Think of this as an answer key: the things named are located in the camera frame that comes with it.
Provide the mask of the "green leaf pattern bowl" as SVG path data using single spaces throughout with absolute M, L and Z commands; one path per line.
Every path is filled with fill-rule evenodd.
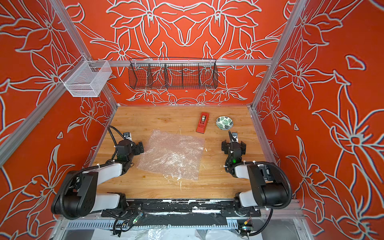
M 234 121 L 228 116 L 220 116 L 216 119 L 216 126 L 220 130 L 230 130 L 234 125 Z

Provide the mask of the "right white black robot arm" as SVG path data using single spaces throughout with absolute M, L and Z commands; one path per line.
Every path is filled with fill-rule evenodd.
M 221 149 L 227 155 L 226 173 L 250 181 L 251 189 L 235 196 L 239 208 L 284 209 L 291 203 L 292 185 L 280 167 L 270 162 L 243 161 L 242 156 L 246 153 L 243 142 L 223 141 Z

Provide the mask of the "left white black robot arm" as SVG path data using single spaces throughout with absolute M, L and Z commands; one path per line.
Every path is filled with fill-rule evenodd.
M 116 146 L 115 160 L 68 172 L 53 200 L 52 214 L 61 215 L 68 220 L 76 220 L 92 213 L 101 213 L 102 217 L 116 220 L 130 219 L 136 214 L 137 207 L 128 205 L 125 194 L 98 194 L 97 188 L 102 183 L 126 174 L 132 166 L 134 156 L 142 153 L 142 142 L 135 144 L 124 139 Z

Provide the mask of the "pink bubble wrap sheet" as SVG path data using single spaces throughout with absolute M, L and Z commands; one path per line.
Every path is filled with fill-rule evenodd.
M 196 181 L 204 144 L 203 138 L 154 130 L 141 154 L 138 169 Z

